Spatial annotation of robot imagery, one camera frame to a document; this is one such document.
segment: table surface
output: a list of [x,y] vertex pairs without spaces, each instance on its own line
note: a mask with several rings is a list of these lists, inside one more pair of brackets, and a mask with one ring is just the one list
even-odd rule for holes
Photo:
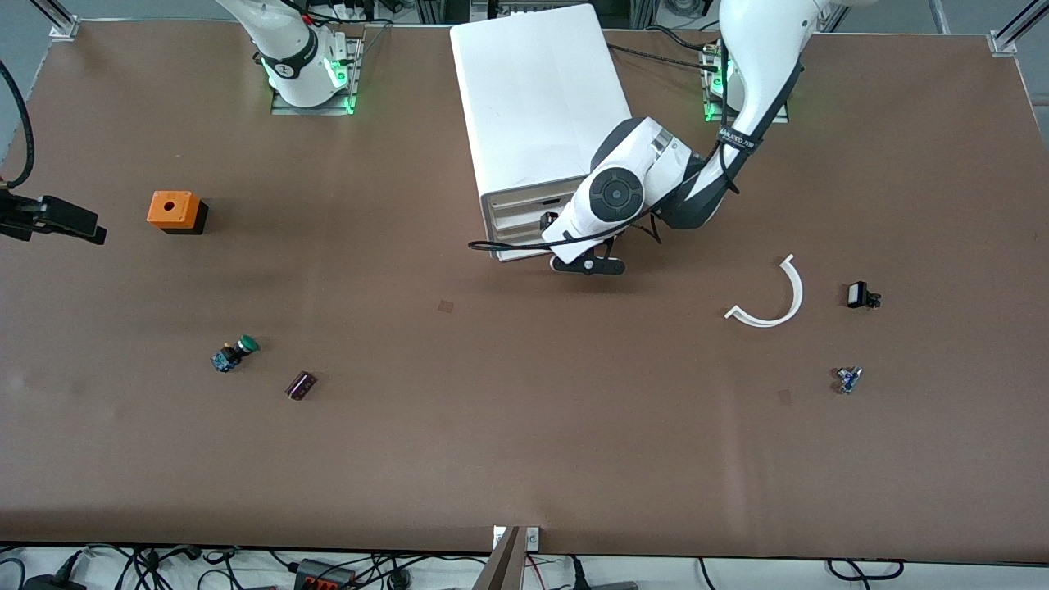
[[[1049,167],[984,39],[814,38],[743,195],[662,246],[628,232],[618,278],[466,248],[447,29],[387,31],[346,118],[270,115],[251,54],[218,22],[51,48],[20,192],[109,239],[0,243],[0,539],[483,551],[526,524],[548,552],[1049,555]],[[692,70],[615,61],[636,115],[709,149]],[[205,235],[149,226],[157,189],[201,196]],[[797,316],[724,319],[786,311],[787,254]],[[884,305],[847,309],[855,280]],[[261,352],[216,373],[242,333]]]

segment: black strap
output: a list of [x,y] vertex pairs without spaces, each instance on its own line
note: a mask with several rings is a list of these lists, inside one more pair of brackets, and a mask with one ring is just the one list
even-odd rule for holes
[[277,60],[259,51],[259,56],[262,57],[262,61],[270,66],[270,69],[272,69],[274,73],[285,80],[294,80],[299,77],[299,72],[302,71],[302,68],[314,60],[317,56],[317,34],[309,27],[306,27],[306,30],[309,31],[309,40],[306,41],[305,47],[300,49],[299,52],[294,56]]
[[727,146],[732,146],[747,155],[754,153],[757,146],[762,145],[761,138],[753,138],[743,131],[725,126],[718,129],[718,141]]

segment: orange box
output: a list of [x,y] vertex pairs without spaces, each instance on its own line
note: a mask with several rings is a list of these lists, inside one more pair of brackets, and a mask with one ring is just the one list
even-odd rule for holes
[[204,233],[208,206],[188,190],[158,190],[153,193],[146,220],[170,234]]

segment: gray floor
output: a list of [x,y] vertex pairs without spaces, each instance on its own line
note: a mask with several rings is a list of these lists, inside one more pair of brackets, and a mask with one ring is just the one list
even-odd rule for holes
[[[951,33],[983,35],[1000,28],[1028,0],[943,0]],[[214,0],[65,0],[70,12],[85,19],[100,18],[200,18],[229,19]],[[716,2],[711,15],[716,15]],[[666,12],[663,19],[675,17]],[[701,26],[700,19],[690,26]],[[12,70],[23,91],[33,81],[47,50],[49,23],[28,0],[0,2],[0,59]],[[873,6],[855,8],[839,29],[844,33],[936,33],[925,0],[880,0]],[[1043,138],[1049,145],[1049,23],[1042,23],[1020,42],[1020,66],[1034,105]],[[0,155],[5,154],[18,123],[15,105],[0,97]]]

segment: red cable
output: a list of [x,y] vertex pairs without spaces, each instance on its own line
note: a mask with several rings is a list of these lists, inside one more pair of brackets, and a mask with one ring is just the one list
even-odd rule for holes
[[535,577],[536,580],[539,581],[539,588],[542,588],[542,590],[547,590],[547,585],[542,582],[542,574],[539,573],[539,566],[536,565],[535,560],[532,559],[532,555],[528,556],[528,563],[531,564],[532,571],[535,572]]

